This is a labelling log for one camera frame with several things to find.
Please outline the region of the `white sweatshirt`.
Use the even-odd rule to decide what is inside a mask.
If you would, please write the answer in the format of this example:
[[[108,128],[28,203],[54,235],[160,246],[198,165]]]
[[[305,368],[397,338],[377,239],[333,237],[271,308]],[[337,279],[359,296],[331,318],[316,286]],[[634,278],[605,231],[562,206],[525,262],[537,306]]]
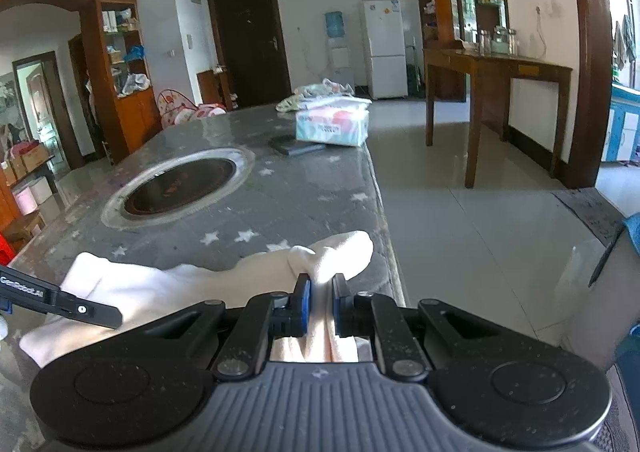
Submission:
[[[335,333],[332,279],[337,274],[352,279],[367,269],[372,255],[372,239],[363,231],[332,235],[309,247],[255,253],[221,272],[191,264],[160,270],[81,253],[66,274],[62,288],[82,299],[114,305],[122,313],[122,327],[133,329],[204,300],[219,299],[229,308],[239,308],[259,294],[289,293],[297,278],[307,274],[311,279],[307,333],[278,339],[271,359],[355,362],[355,338],[341,338]]]

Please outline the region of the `pink folding fan chair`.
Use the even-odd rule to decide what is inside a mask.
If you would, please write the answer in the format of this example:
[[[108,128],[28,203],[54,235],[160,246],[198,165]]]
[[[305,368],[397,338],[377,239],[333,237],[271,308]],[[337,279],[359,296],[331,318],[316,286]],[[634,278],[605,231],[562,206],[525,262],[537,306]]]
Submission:
[[[220,104],[195,105],[185,95],[171,89],[160,92],[156,104],[163,129],[227,114],[224,106]]]

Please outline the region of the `red plastic stool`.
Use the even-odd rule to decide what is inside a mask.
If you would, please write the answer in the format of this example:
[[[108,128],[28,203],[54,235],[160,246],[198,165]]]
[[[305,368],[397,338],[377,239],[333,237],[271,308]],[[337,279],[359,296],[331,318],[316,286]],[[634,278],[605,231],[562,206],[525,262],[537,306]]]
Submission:
[[[6,267],[15,258],[15,251],[11,244],[0,235],[0,264]]]

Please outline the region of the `cardboard boxes stack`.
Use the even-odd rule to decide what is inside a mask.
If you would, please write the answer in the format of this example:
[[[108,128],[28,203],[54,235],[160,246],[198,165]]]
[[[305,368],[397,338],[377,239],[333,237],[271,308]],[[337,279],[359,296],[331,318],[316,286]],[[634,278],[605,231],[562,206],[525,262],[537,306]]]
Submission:
[[[15,185],[27,175],[47,164],[51,157],[49,149],[40,142],[21,142],[14,145],[1,161],[6,185]]]

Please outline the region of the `grey star tablecloth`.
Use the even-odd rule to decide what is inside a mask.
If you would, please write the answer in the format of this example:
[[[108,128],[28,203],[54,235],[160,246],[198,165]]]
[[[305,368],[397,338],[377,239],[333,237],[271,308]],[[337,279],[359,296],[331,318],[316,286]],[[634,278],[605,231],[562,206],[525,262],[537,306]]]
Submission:
[[[33,238],[12,267],[58,285],[81,253],[168,270],[191,264],[227,271],[255,253],[309,247],[332,235],[363,231],[373,255],[349,279],[353,291],[404,297],[378,182],[365,147],[330,147],[296,157],[269,146],[295,129],[271,106],[170,127],[108,172]],[[231,180],[173,212],[133,216],[127,196],[144,181],[188,161],[229,159]]]

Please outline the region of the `round black table inset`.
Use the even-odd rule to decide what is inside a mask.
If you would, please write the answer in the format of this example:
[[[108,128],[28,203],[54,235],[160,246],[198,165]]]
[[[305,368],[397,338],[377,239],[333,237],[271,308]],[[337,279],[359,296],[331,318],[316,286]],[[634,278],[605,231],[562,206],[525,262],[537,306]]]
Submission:
[[[188,161],[162,170],[138,185],[126,198],[124,210],[133,216],[156,216],[173,212],[217,192],[235,174],[229,159]]]

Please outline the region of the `tissue box pack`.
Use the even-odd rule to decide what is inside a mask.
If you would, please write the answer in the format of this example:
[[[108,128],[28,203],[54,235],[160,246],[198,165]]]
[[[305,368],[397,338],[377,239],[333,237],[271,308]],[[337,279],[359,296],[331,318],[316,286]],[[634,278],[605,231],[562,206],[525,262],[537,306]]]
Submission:
[[[360,147],[369,135],[370,100],[341,97],[295,115],[297,141]]]

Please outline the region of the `wooden shelf cabinet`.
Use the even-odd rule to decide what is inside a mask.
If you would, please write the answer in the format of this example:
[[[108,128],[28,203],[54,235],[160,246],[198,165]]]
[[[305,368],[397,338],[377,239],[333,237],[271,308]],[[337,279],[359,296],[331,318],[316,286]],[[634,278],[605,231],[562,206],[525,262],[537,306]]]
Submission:
[[[89,132],[117,164],[160,132],[136,0],[85,0],[68,42]]]

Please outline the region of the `water dispenser with blue bottle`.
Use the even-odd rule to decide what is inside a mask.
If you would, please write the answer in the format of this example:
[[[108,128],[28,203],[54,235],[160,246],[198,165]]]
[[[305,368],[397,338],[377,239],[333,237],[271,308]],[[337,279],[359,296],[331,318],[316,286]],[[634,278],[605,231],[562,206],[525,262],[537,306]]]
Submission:
[[[326,20],[326,44],[328,45],[329,78],[342,86],[355,88],[355,74],[350,60],[349,45],[343,13],[330,11]]]

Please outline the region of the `dark wooden side table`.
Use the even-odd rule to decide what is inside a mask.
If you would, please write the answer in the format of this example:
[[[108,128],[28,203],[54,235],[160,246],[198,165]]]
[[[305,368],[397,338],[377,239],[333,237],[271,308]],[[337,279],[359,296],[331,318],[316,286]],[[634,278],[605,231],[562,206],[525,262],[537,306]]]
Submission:
[[[480,153],[480,130],[485,112],[494,124],[501,141],[509,134],[511,108],[511,86],[514,79],[555,83],[558,86],[558,104],[554,126],[549,175],[555,177],[563,152],[568,105],[570,105],[570,82],[572,70],[533,58],[491,54],[480,55],[472,51],[454,48],[424,48],[426,80],[426,127],[425,143],[434,144],[435,129],[435,83],[439,69],[451,70],[470,77],[470,126],[464,186],[475,185],[478,154]]]

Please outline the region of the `white refrigerator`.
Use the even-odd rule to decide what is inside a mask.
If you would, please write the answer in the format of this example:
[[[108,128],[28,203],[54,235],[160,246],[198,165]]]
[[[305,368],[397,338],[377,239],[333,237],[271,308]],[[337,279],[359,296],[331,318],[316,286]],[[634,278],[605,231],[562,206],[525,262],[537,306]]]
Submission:
[[[407,60],[400,0],[362,0],[361,26],[373,100],[406,97]]]

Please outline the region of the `dark entrance door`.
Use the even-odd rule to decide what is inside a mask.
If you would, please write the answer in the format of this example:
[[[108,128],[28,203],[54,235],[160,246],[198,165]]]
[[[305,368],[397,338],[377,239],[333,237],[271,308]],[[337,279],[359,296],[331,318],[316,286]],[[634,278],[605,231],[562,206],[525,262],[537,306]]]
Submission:
[[[207,0],[218,63],[236,104],[277,104],[291,94],[278,0]]]

